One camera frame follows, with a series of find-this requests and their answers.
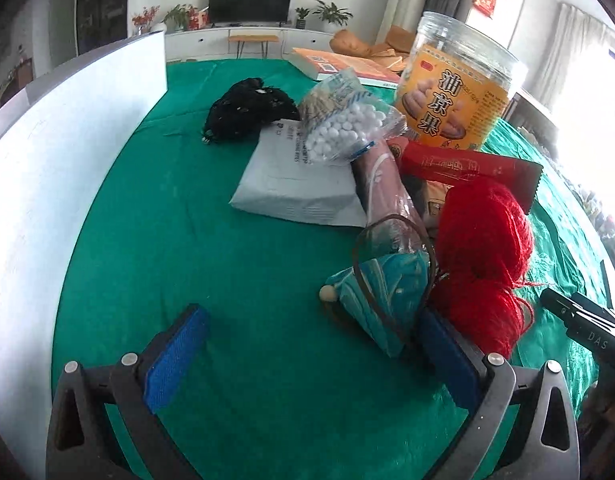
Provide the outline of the small dark potted plant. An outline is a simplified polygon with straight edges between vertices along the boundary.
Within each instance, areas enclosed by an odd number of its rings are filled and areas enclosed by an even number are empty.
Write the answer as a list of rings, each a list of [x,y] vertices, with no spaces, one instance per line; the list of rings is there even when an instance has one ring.
[[[305,29],[306,20],[309,14],[311,14],[311,9],[305,8],[304,6],[297,6],[294,9],[294,14],[296,14],[296,29]]]

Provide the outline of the black knitted fabric bundle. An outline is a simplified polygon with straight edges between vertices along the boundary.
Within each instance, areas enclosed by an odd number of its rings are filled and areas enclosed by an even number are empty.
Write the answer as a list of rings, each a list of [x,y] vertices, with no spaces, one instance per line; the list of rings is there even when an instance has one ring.
[[[240,140],[259,134],[263,127],[282,119],[300,119],[294,100],[283,90],[265,86],[261,78],[247,78],[233,84],[211,105],[202,140]]]

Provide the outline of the red snack packet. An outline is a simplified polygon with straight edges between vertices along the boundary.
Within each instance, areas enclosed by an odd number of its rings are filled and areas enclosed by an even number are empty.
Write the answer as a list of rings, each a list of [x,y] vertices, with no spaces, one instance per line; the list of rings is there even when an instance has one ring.
[[[472,178],[490,178],[505,185],[525,214],[534,202],[543,166],[537,162],[478,151],[435,148],[405,136],[387,141],[400,174],[457,185]]]

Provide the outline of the pink rolled cloth in plastic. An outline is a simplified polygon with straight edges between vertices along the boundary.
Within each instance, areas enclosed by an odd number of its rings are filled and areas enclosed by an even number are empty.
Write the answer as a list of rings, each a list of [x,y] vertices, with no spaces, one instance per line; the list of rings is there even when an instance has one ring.
[[[415,225],[390,219],[375,226],[367,235],[376,255],[417,252],[427,249],[427,230],[402,182],[396,160],[385,140],[379,140],[352,162],[356,189],[370,226],[398,214]]]

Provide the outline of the bag of white foam balls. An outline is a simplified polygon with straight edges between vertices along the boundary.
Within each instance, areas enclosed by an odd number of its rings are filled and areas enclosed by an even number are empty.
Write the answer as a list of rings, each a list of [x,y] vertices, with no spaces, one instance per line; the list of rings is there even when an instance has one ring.
[[[309,162],[352,162],[380,140],[408,130],[405,116],[365,89],[350,68],[309,90],[299,114]]]

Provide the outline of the red yarn ball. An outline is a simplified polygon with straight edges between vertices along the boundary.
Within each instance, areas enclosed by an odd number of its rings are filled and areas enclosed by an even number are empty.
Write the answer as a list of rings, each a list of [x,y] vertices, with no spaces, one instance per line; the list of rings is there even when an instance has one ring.
[[[429,306],[483,353],[510,358],[534,323],[516,290],[546,285],[528,278],[534,237],[513,193],[488,178],[454,185],[434,249],[439,277]]]

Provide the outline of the white storage box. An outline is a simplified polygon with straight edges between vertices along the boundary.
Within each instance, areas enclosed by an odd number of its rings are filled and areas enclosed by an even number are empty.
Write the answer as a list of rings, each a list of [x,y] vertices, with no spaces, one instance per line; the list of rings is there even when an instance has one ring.
[[[12,100],[0,131],[0,436],[44,477],[58,304],[108,171],[166,83],[160,32],[72,58]]]

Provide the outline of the small wooden stool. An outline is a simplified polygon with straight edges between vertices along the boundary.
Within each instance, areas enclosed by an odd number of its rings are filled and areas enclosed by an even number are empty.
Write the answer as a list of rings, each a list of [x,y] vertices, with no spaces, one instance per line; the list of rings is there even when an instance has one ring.
[[[245,48],[250,44],[257,44],[260,47],[261,58],[268,58],[270,44],[278,44],[280,37],[276,35],[235,35],[228,37],[228,43],[236,47],[236,58],[242,58]]]

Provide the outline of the green red potted plant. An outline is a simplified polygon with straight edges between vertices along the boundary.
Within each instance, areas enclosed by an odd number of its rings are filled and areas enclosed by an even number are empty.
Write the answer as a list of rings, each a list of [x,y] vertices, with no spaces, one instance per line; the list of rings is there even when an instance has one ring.
[[[192,4],[177,4],[163,18],[170,32],[189,32],[199,30],[209,23],[209,8],[197,8]]]

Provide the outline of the red flower plant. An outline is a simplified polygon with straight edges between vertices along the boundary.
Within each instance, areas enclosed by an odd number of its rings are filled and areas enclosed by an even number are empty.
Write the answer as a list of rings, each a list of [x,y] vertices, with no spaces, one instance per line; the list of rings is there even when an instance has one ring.
[[[152,23],[160,9],[160,6],[144,6],[143,11],[132,16],[133,35],[140,36],[151,31]]]

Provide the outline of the clear snack jar orange label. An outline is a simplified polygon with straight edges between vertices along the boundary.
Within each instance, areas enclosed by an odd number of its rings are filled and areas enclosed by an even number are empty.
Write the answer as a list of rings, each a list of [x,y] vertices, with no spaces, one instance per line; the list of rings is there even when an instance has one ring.
[[[478,151],[528,69],[498,42],[456,18],[422,14],[396,90],[414,140]]]

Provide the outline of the black television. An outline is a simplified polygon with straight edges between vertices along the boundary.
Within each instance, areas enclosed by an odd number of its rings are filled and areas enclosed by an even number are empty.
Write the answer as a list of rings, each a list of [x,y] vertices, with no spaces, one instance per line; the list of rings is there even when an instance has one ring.
[[[288,20],[291,0],[209,0],[210,24],[277,23]]]

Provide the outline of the orange lounge chair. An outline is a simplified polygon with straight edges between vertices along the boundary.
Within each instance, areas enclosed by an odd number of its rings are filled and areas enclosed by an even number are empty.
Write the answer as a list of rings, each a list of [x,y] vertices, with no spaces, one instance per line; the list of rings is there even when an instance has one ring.
[[[338,54],[369,58],[387,70],[400,74],[406,66],[415,38],[414,32],[392,25],[384,40],[378,44],[366,44],[350,30],[341,29],[332,36],[329,47]]]

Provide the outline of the white tv cabinet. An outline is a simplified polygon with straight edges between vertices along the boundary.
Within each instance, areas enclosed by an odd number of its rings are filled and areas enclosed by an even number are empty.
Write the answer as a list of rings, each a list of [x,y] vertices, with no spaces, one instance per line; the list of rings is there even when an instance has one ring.
[[[286,58],[294,49],[329,51],[328,32],[289,27],[237,26],[166,35],[166,62],[224,58]]]

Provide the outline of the dark glass cabinet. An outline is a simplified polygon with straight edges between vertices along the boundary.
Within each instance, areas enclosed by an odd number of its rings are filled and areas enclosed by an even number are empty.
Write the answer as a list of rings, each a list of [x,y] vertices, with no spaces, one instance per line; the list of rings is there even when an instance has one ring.
[[[76,0],[78,55],[128,36],[128,0]]]

